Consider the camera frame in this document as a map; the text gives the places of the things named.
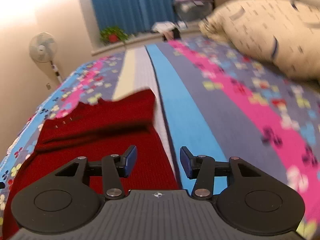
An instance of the pink stripe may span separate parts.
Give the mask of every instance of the pink stripe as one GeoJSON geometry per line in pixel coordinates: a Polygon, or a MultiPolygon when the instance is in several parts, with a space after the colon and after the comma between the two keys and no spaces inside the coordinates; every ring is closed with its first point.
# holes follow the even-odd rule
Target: pink stripe
{"type": "Polygon", "coordinates": [[[97,60],[93,66],[90,68],[89,72],[84,76],[83,80],[77,84],[77,90],[72,92],[60,108],[59,112],[55,116],[55,118],[60,118],[63,116],[64,113],[70,113],[76,106],[78,105],[80,101],[80,95],[84,93],[83,86],[89,86],[90,80],[93,79],[96,75],[95,71],[99,71],[103,67],[103,61],[106,60],[108,57],[103,57],[97,60]],[[71,108],[65,109],[67,104],[71,104],[71,108]]]}
{"type": "Polygon", "coordinates": [[[281,127],[282,119],[269,106],[262,106],[259,103],[251,104],[248,98],[252,96],[252,92],[247,87],[243,86],[245,91],[243,94],[235,92],[234,85],[231,83],[231,77],[220,73],[219,66],[211,63],[207,57],[201,57],[198,53],[191,51],[178,41],[170,41],[169,43],[202,71],[215,73],[215,77],[211,77],[210,79],[214,82],[222,83],[223,92],[246,114],[261,133],[263,133],[264,127],[271,127],[274,133],[282,139],[282,147],[277,147],[273,143],[272,147],[286,169],[291,166],[297,166],[300,173],[308,177],[308,189],[303,193],[299,192],[306,206],[305,217],[307,220],[320,221],[318,205],[320,200],[320,182],[317,179],[316,169],[311,168],[311,166],[305,166],[302,162],[301,157],[306,152],[306,143],[300,134],[293,129],[283,129],[281,127]]]}

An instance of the electric fan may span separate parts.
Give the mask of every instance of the electric fan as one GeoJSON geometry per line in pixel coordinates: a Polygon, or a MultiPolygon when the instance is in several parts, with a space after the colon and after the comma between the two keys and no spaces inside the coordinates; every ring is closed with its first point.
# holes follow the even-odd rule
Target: electric fan
{"type": "Polygon", "coordinates": [[[29,45],[30,57],[40,63],[50,62],[53,71],[55,72],[58,80],[62,83],[57,66],[53,63],[53,57],[57,52],[57,45],[51,34],[42,32],[32,38],[29,45]]]}

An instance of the potted plant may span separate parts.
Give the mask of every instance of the potted plant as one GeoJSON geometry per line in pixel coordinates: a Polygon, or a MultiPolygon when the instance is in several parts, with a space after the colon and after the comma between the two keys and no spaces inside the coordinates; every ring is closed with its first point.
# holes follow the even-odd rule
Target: potted plant
{"type": "Polygon", "coordinates": [[[124,33],[118,26],[107,27],[100,31],[101,40],[104,43],[114,43],[117,41],[125,42],[128,39],[128,35],[124,33]]]}

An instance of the logo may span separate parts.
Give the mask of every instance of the logo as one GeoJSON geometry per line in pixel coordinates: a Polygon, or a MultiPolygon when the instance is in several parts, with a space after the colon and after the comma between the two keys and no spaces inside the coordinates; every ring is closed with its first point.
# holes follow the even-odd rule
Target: logo
{"type": "Polygon", "coordinates": [[[162,194],[161,192],[156,192],[153,194],[153,196],[157,197],[157,198],[160,198],[162,197],[164,194],[162,194]]]}

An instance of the gray ridged plate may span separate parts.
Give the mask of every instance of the gray ridged plate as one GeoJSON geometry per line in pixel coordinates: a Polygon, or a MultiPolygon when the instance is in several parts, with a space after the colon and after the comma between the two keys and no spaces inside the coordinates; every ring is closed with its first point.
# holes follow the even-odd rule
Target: gray ridged plate
{"type": "Polygon", "coordinates": [[[252,236],[224,222],[207,201],[190,198],[185,190],[132,190],[122,200],[105,203],[90,223],[72,232],[45,236],[20,229],[12,240],[298,240],[295,232],[252,236]]]}

